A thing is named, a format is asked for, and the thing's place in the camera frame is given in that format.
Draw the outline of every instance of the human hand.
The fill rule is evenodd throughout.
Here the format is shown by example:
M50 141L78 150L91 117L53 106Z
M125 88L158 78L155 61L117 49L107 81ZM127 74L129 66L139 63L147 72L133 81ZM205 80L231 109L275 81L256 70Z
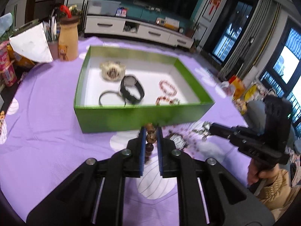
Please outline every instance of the human hand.
M279 164L277 164L272 170L263 170L259 172L255 160L252 159L248 171L248 178L247 178L248 184L252 185L258 182L260 178L267 179L266 185L272 184L273 182L275 182L279 171L280 171Z

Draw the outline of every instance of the black bracelet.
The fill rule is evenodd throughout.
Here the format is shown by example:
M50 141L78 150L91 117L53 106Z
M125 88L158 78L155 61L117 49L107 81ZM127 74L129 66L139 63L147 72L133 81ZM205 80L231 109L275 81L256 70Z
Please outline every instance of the black bracelet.
M122 97L122 95L120 94L120 92L117 92L117 91L111 91L111 90L104 91L104 92L102 92L102 94L100 94L99 100L98 100L99 105L102 106L102 104L101 104L101 102L100 102L100 99L101 99L101 97L102 97L103 95L105 95L105 94L107 94L107 93L115 93L117 96L119 96L119 97L122 98L122 100L124 101L124 105L126 105L126 101L125 101L125 99Z

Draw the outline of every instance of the tv stand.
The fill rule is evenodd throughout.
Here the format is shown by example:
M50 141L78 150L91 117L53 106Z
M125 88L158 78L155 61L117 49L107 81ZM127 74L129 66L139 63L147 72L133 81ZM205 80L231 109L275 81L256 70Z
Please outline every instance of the tv stand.
M135 27L134 32L125 31L125 25ZM193 39L155 23L116 16L88 15L85 34L109 34L155 41L169 46L191 48Z

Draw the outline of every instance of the watch face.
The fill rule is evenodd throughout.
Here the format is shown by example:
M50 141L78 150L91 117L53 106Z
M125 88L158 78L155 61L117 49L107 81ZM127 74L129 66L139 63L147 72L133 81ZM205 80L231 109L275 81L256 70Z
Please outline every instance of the watch face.
M111 79L116 79L119 77L119 73L117 72L116 68L111 68L109 71L106 73Z
M135 86L136 78L133 76L126 76L124 79L125 86Z

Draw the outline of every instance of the drawer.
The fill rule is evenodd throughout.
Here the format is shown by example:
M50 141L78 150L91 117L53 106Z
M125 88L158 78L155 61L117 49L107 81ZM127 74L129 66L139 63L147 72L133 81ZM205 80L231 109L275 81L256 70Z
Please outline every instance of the drawer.
M185 38L185 37L177 36L174 34L170 35L168 42L172 45L175 45L175 46L179 45L179 46L183 46L186 48L191 48L191 46L193 44L193 40L191 38Z
M122 33L125 20L87 17L85 33L113 34Z
M170 33L140 25L138 28L137 36L147 40L167 43Z

